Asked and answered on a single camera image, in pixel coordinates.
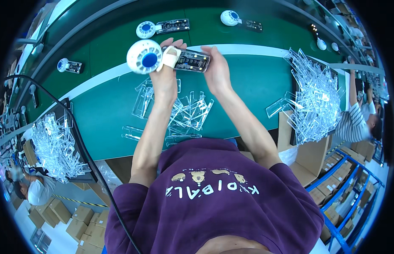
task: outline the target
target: striped shirt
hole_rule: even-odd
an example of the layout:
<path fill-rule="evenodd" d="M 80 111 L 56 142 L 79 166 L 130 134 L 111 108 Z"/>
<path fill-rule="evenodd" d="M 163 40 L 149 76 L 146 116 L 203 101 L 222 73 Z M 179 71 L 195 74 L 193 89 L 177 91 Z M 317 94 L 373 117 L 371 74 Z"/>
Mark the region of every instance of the striped shirt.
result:
<path fill-rule="evenodd" d="M 342 112 L 341 116 L 341 121 L 335 129 L 337 137 L 353 143 L 371 138 L 369 126 L 358 103 L 355 103 L 349 111 Z"/>

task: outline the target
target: pile of clear plastic parts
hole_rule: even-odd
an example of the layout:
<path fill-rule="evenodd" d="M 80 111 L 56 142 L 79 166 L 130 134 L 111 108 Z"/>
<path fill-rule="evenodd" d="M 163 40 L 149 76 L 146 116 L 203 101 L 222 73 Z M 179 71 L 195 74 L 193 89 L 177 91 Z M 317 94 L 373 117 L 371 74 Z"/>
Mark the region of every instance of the pile of clear plastic parts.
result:
<path fill-rule="evenodd" d="M 268 117 L 283 111 L 289 125 L 296 132 L 297 145 L 320 141 L 334 130 L 341 119 L 340 91 L 337 76 L 332 78 L 329 66 L 312 63 L 299 49 L 291 48 L 284 57 L 293 67 L 292 74 L 299 91 L 286 92 L 285 96 L 266 108 Z"/>
<path fill-rule="evenodd" d="M 177 92 L 179 93 L 181 89 L 180 79 L 177 80 L 177 87 Z M 146 79 L 135 90 L 139 91 L 139 94 L 133 107 L 132 115 L 141 119 L 148 119 L 154 103 L 152 81 L 150 78 Z M 200 92 L 198 99 L 194 98 L 193 91 L 190 92 L 188 97 L 177 98 L 169 120 L 169 135 L 165 138 L 166 146 L 174 145 L 190 138 L 200 138 L 201 134 L 196 134 L 195 131 L 202 129 L 213 104 L 213 99 L 208 104 L 205 102 L 204 92 Z M 131 126 L 123 126 L 122 129 L 125 130 L 122 137 L 137 141 L 140 140 L 143 133 L 143 130 Z"/>
<path fill-rule="evenodd" d="M 68 183 L 68 178 L 91 171 L 88 164 L 79 161 L 80 153 L 74 153 L 75 140 L 66 114 L 57 120 L 54 112 L 45 115 L 33 125 L 32 133 L 35 153 L 47 175 Z"/>

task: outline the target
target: blue fan center cap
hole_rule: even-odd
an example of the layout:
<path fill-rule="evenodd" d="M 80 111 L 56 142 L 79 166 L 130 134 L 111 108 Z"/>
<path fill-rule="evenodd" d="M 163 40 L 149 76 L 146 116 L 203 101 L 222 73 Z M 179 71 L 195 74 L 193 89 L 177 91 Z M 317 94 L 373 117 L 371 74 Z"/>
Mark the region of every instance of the blue fan center cap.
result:
<path fill-rule="evenodd" d="M 143 31 L 149 31 L 150 30 L 150 25 L 148 25 L 148 24 L 143 25 L 142 26 L 142 30 Z"/>
<path fill-rule="evenodd" d="M 158 61 L 158 56 L 154 53 L 149 53 L 142 59 L 142 65 L 144 67 L 152 67 Z"/>

